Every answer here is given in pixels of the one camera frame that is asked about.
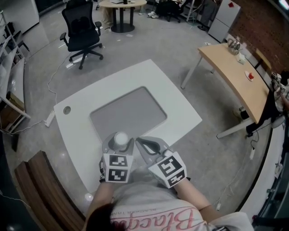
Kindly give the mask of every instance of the white shelf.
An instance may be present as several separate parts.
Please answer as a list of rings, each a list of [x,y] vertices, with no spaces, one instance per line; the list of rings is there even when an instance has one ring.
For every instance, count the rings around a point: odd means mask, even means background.
[[[11,35],[8,36],[8,38],[5,39],[2,47],[0,48],[0,57],[1,57],[1,55],[3,54],[3,52],[4,52],[4,50],[5,50],[5,48],[6,48],[6,46],[7,46],[7,44],[8,44],[8,42],[9,42],[10,39],[11,39]]]
[[[0,97],[6,98],[8,82],[11,72],[12,63],[17,51],[17,47],[11,51],[0,65]]]
[[[11,69],[10,80],[7,90],[12,92],[22,103],[24,103],[24,93],[23,93],[24,61],[25,59],[22,58]]]

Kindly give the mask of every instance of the concrete floor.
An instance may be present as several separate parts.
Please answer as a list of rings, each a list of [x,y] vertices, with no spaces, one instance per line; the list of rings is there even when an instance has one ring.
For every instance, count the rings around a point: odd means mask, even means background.
[[[139,16],[137,9],[135,30],[129,35],[102,30],[103,48],[95,51],[103,54],[103,60],[88,55],[83,70],[78,69],[79,63],[67,68],[69,52],[59,40],[60,35],[67,31],[62,9],[63,6],[43,15],[40,24],[25,35],[24,41],[30,48],[29,53],[23,49],[29,57],[24,79],[25,107],[31,120],[25,120],[18,129],[48,117],[55,104],[55,95],[48,91],[47,82],[62,62],[50,83],[50,88],[58,94],[58,102],[112,73],[147,59],[152,59],[180,89],[181,81],[199,59],[197,48],[204,46],[204,42],[217,44],[196,25],[185,21],[177,23],[174,19],[167,22]],[[93,19],[101,20],[101,11],[94,10]],[[125,11],[125,20],[129,20],[128,11]],[[260,139],[252,161],[249,160],[251,139],[245,139],[244,130],[218,140],[217,133],[238,123],[232,110],[240,103],[220,76],[216,72],[211,74],[210,69],[203,60],[186,89],[180,89],[203,121],[175,143],[173,149],[187,163],[191,181],[211,203],[222,195],[220,211],[227,214],[235,211],[255,178],[270,128],[259,131]],[[20,162],[29,160],[39,150],[45,151],[65,190],[78,208],[86,213],[89,202],[84,195],[87,190],[71,162],[56,120],[50,128],[40,123],[22,132],[16,153],[11,150],[9,137],[6,136],[5,149],[13,176]],[[231,184],[233,193],[229,187],[223,193],[234,178]],[[99,184],[98,179],[95,179],[95,184]]]

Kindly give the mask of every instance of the table base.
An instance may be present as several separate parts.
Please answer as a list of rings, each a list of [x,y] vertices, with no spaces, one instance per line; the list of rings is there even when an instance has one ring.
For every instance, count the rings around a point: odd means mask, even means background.
[[[131,26],[129,23],[124,23],[123,28],[121,28],[121,24],[118,23],[111,27],[111,30],[115,33],[126,33],[131,32],[135,29],[135,26]]]

